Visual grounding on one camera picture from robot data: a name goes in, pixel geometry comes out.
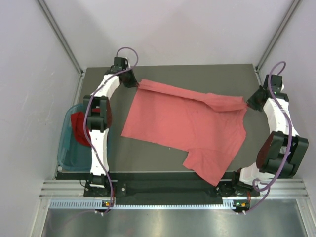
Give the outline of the pink t shirt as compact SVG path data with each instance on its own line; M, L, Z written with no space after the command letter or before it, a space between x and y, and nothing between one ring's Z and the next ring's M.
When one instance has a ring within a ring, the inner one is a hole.
M187 152L183 165L220 182L246 138L241 96L191 91L141 80L122 136Z

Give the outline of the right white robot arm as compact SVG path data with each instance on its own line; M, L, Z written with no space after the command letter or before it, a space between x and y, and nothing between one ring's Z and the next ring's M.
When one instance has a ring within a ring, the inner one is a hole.
M291 178L296 173L307 151L309 142L301 137L295 128L289 133L289 124L284 113L290 117L289 98L282 92L282 76L266 75L264 84L248 99L250 108L264 112L267 116L270 135L260 149L256 162L234 172L231 191L243 195L252 191L252 181L272 179L281 166L286 149L289 148L286 162L278 175L279 178Z

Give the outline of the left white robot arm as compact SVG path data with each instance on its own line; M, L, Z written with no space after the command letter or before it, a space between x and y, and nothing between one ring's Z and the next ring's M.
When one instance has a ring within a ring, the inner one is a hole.
M88 185L102 196L112 190L107 161L108 133L112 125L110 98L120 85L133 88L138 86L138 82L128 59L116 56L114 64L105 72L97 89L83 98L84 135L91 146L92 157Z

